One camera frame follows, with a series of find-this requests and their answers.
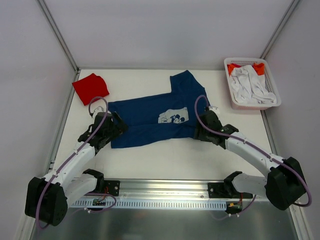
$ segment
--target orange cloth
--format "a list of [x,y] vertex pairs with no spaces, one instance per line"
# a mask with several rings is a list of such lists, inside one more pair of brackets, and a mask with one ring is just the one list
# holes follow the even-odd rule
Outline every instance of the orange cloth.
[[228,64],[227,67],[228,67],[229,76],[231,75],[234,68],[241,68],[240,65],[235,64],[235,63]]
[[264,63],[260,63],[260,64],[253,64],[253,69],[256,71],[256,73],[261,76],[261,75],[265,75],[265,64]]

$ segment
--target white slotted strip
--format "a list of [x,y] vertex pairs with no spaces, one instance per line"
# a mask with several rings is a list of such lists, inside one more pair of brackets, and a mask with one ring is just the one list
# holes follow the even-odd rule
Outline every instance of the white slotted strip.
[[[80,198],[71,208],[107,208],[113,200],[107,200],[105,206],[93,206],[95,198]],[[189,209],[189,210],[216,210],[225,211],[226,201],[206,200],[150,200],[150,199],[120,199],[114,206],[116,209]]]

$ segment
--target white wall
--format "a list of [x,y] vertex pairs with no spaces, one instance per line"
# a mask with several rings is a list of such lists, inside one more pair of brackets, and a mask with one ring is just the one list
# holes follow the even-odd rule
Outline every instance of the white wall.
[[80,67],[222,69],[259,57],[292,0],[46,0]]
[[267,111],[283,157],[300,161],[313,196],[305,208],[314,239],[320,239],[320,1],[303,0],[267,61],[282,105]]
[[0,233],[14,239],[74,73],[35,0],[0,2]]

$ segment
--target shirt sleeve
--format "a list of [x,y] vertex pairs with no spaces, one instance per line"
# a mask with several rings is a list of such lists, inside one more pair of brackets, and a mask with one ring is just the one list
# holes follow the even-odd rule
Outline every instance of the shirt sleeve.
[[170,83],[172,93],[186,93],[204,89],[188,70],[171,76]]

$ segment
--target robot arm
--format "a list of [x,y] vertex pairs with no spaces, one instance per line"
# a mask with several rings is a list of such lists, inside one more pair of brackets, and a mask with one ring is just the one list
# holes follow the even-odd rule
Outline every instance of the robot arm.
[[288,166],[297,172],[305,181],[300,164],[296,159],[293,157],[284,159],[281,156],[271,153],[270,156],[272,156],[273,160],[266,157],[262,153],[267,153],[266,150],[260,147],[252,147],[252,144],[250,145],[248,143],[253,142],[247,139],[234,126],[230,124],[222,126],[218,116],[209,108],[207,108],[206,112],[199,116],[199,118],[207,128],[221,133],[221,135],[209,132],[198,122],[194,136],[195,139],[212,142],[239,155],[257,168],[264,176],[251,176],[236,171],[224,180],[226,192],[230,192],[231,195],[233,192],[251,193],[267,197],[269,201],[280,210],[287,209],[306,193],[301,181],[291,171],[280,165]]
[[77,152],[77,149],[98,128],[104,115],[105,112],[99,112],[95,116],[94,124],[90,125],[88,130],[79,137],[78,143],[69,155],[70,157],[74,156],[63,166],[59,173],[57,173],[57,170],[64,163],[55,167],[53,171],[43,178],[34,177],[29,182],[25,204],[25,214],[27,216],[36,217],[40,195],[53,177],[54,179],[44,193],[39,211],[39,219],[53,226],[58,225],[64,219],[70,205],[83,195],[88,192],[103,193],[105,180],[104,174],[101,172],[87,169],[77,180],[73,181],[73,179],[100,149],[128,129],[128,126],[116,112],[108,113],[96,134]]

